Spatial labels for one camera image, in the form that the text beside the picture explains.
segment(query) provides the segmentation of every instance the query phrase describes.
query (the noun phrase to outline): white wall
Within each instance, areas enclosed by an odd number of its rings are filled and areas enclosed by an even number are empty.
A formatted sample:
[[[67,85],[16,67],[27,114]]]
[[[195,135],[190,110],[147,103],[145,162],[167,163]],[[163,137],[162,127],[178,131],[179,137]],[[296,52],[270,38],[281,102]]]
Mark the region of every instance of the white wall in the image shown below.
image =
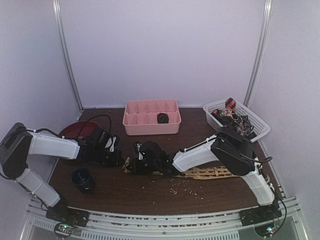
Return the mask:
[[[0,0],[0,139],[15,122],[56,132],[79,114],[63,64],[52,1]],[[53,158],[28,164],[48,179]],[[20,237],[28,195],[0,178],[0,239]]]
[[[251,109],[271,127],[262,140],[289,197],[320,235],[320,1],[277,0]]]
[[[84,107],[243,101],[264,0],[68,0],[67,46]]]

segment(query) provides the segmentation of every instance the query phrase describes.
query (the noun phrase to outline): pink plastic tray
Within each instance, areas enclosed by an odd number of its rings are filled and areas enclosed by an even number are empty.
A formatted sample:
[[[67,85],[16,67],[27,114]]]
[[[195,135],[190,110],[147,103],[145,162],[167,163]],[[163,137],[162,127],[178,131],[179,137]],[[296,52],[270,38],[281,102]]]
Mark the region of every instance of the pink plastic tray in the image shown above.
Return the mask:
[[[158,114],[167,114],[169,123],[158,124]],[[123,125],[128,135],[176,134],[181,116],[178,103],[173,99],[128,101]]]

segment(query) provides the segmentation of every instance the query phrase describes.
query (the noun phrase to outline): wooden table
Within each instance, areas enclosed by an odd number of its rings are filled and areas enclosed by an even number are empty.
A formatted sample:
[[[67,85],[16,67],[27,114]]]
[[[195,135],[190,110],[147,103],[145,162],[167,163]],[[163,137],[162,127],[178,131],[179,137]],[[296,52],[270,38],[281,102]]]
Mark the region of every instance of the wooden table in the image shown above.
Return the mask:
[[[206,121],[201,108],[180,108],[182,122],[179,132],[173,135],[128,136],[122,124],[124,108],[86,109],[80,120],[108,114],[112,118],[113,134],[120,137],[117,146],[124,157],[136,156],[133,143],[152,140],[167,153],[180,148],[195,145],[213,135],[215,131]],[[108,120],[101,117],[94,120],[108,129]],[[258,144],[255,151],[259,159],[264,156]],[[92,195],[84,195],[71,182],[71,173],[75,168],[88,168],[95,181]],[[264,170],[271,182],[277,186],[268,164]],[[194,180],[176,177],[152,179],[147,175],[124,173],[121,167],[103,168],[96,163],[82,164],[75,160],[60,159],[56,165],[50,184],[62,194],[72,207],[93,211],[144,214],[173,215],[214,213],[257,206],[257,200],[244,180],[230,177],[212,180]]]

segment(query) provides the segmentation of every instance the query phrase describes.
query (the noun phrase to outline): white plastic basket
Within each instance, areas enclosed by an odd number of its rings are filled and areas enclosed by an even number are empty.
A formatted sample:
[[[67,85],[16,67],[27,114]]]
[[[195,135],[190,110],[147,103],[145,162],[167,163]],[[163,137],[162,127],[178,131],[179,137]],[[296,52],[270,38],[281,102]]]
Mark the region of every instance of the white plastic basket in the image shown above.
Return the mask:
[[[214,128],[214,130],[218,131],[220,127],[223,125],[214,117],[211,115],[211,113],[216,110],[222,110],[226,108],[226,100],[219,100],[210,102],[203,106],[203,110],[206,114],[206,121],[208,124]],[[254,114],[249,108],[247,108],[245,105],[241,104],[239,101],[236,101],[236,113],[241,116],[248,116],[251,124],[254,126],[253,131],[256,134],[256,137],[251,139],[252,142],[257,141],[258,139],[262,138],[263,136],[267,135],[268,132],[270,132],[270,126],[266,124],[260,117],[258,117],[256,114]]]

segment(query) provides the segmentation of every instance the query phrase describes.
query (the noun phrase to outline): black cup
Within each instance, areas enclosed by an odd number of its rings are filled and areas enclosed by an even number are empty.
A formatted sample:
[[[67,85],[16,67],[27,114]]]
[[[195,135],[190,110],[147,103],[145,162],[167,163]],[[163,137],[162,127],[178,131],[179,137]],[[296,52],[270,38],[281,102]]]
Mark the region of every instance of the black cup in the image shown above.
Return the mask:
[[[71,181],[83,194],[91,194],[95,188],[95,181],[86,168],[77,168],[71,174]]]

